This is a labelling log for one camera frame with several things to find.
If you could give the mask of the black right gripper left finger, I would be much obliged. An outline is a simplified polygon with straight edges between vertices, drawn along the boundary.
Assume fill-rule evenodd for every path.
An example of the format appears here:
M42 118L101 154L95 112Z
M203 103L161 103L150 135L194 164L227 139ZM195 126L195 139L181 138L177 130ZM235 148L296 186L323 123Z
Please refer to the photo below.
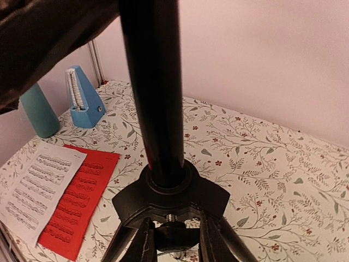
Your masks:
M153 221L145 218L130 245L130 261L157 261L154 232Z

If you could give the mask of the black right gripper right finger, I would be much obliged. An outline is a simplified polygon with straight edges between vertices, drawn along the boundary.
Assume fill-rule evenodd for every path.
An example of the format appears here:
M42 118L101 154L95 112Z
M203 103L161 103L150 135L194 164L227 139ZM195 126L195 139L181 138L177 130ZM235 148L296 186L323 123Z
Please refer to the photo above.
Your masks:
M200 213L199 261L229 262L234 255L225 243L214 219L204 211Z

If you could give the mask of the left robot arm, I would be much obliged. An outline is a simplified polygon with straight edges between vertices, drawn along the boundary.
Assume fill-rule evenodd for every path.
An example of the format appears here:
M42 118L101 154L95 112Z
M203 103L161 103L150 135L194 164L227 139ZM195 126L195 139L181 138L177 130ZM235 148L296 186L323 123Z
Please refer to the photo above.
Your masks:
M1 1L1 113L118 16L118 1Z

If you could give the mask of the black music stand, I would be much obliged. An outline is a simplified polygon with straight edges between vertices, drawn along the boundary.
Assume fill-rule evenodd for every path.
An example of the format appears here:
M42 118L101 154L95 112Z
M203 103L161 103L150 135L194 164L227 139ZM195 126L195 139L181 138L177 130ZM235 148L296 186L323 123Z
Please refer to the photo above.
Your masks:
M148 164L112 199L121 222L103 261L130 261L145 218L155 225L157 253L198 247L201 211L214 219L234 261L255 261L223 216L229 192L184 158L177 1L120 1L119 10Z

